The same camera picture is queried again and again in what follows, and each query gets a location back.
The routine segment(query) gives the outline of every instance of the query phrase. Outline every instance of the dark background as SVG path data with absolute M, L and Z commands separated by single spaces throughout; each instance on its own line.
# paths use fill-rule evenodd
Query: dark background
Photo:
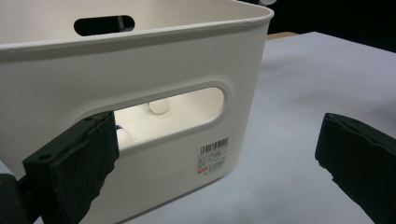
M 258 3 L 258 0 L 244 0 Z M 277 0 L 268 34 L 320 32 L 396 52 L 396 0 Z

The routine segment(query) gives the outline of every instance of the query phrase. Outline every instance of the white plastic bin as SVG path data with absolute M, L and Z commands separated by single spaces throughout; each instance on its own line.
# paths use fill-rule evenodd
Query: white plastic bin
M 0 159 L 21 177 L 24 158 L 115 110 L 120 158 L 84 223 L 121 221 L 218 179 L 238 157 L 273 15 L 231 0 L 1 1 Z M 118 16 L 132 31 L 75 30 Z M 164 98 L 152 113 L 147 103 Z

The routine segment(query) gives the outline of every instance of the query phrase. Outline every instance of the gray table surface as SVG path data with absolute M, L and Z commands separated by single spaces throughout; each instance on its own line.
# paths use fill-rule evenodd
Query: gray table surface
M 128 223 L 373 223 L 314 158 L 326 112 L 396 137 L 396 54 L 318 33 L 267 41 L 233 171 Z

